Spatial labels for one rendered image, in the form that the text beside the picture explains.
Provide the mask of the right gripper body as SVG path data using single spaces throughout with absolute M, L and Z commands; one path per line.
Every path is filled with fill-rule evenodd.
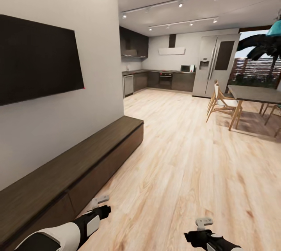
M 205 249 L 203 246 L 203 236 L 207 233 L 212 233 L 212 231 L 189 231 L 190 243 L 192 247 L 202 247 L 203 249 Z

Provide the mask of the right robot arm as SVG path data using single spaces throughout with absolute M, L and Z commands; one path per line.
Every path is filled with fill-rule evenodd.
M 192 247 L 202 247 L 206 251 L 246 251 L 241 246 L 225 240 L 222 235 L 205 229 L 204 226 L 212 224 L 213 220 L 210 217 L 197 218 L 197 231 L 185 233 L 188 243 L 191 243 Z

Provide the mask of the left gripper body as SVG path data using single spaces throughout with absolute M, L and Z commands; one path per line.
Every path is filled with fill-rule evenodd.
M 104 205 L 104 206 L 99 207 L 99 208 L 95 208 L 95 211 L 98 211 L 100 220 L 105 219 L 109 216 L 107 205 Z

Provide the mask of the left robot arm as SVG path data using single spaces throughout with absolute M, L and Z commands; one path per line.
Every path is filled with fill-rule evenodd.
M 100 203 L 110 199 L 109 194 L 92 199 L 92 210 L 69 223 L 53 228 L 45 228 L 26 238 L 14 251 L 78 251 L 95 233 L 100 220 L 111 212 L 111 207 Z

